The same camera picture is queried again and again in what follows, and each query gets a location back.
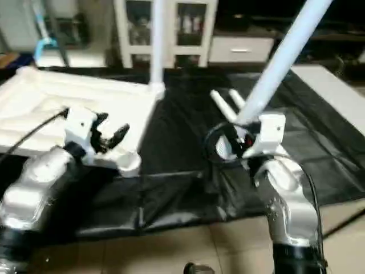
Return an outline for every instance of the white foam tray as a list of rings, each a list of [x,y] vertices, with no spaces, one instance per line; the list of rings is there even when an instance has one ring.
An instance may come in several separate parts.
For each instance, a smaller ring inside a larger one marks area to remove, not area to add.
[[[64,107],[84,106],[107,112],[108,119],[98,129],[110,138],[125,123],[130,125],[124,140],[112,151],[98,155],[97,166],[129,169],[140,164],[137,150],[157,101],[146,84],[106,80],[89,76],[20,68],[0,86],[0,152],[5,152],[22,136]],[[55,145],[64,145],[64,119],[46,125],[14,154],[39,155]]]

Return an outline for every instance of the black cloth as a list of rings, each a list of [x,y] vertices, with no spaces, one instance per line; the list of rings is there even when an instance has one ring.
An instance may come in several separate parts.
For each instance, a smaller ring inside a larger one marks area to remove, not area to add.
[[[135,70],[53,70],[139,83],[148,83],[149,77]],[[262,215],[247,172],[212,167],[202,153],[206,133],[224,121],[210,91],[216,89],[229,102],[229,88],[247,97],[259,76],[239,69],[167,70],[165,98],[153,113],[140,150],[141,175],[123,179],[115,171],[93,168],[70,191],[46,243],[141,235]],[[321,205],[365,196],[364,136],[315,91],[290,72],[267,109],[285,113],[282,145],[313,177]],[[22,162],[14,156],[0,167],[3,189],[19,175]],[[310,197],[308,185],[304,190]]]

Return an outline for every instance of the white cabinet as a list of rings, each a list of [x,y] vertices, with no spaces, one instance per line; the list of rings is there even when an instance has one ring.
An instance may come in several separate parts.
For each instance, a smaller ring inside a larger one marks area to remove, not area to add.
[[[114,0],[124,67],[149,66],[153,0]],[[165,67],[208,63],[217,0],[165,0]]]
[[[273,43],[273,38],[214,37],[209,61],[266,62]]]

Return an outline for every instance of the glass cabinet door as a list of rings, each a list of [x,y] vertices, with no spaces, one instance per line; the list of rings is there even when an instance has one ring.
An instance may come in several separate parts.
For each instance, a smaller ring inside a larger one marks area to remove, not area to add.
[[[151,1],[126,0],[130,45],[151,44]]]
[[[175,33],[178,46],[201,46],[206,4],[177,3]]]

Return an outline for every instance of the drawer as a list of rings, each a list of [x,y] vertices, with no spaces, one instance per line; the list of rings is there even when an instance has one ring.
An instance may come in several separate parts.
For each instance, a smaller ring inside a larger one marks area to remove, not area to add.
[[[213,37],[210,62],[266,62],[272,38]]]

